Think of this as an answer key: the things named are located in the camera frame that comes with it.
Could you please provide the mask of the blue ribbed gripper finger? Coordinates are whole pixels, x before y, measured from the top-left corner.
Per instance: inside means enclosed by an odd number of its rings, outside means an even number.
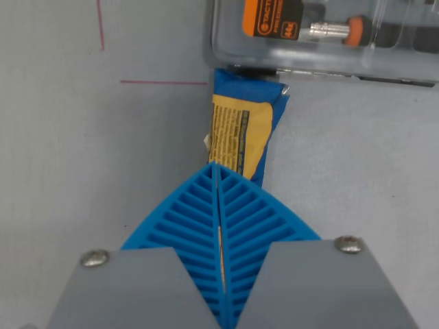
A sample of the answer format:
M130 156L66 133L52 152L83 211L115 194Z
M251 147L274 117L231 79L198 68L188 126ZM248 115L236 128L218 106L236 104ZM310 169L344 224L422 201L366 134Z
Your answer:
M217 173L213 164L153 210L119 251L80 256L50 328L221 328Z
M321 239L225 167L218 201L229 328L416 327L363 239Z

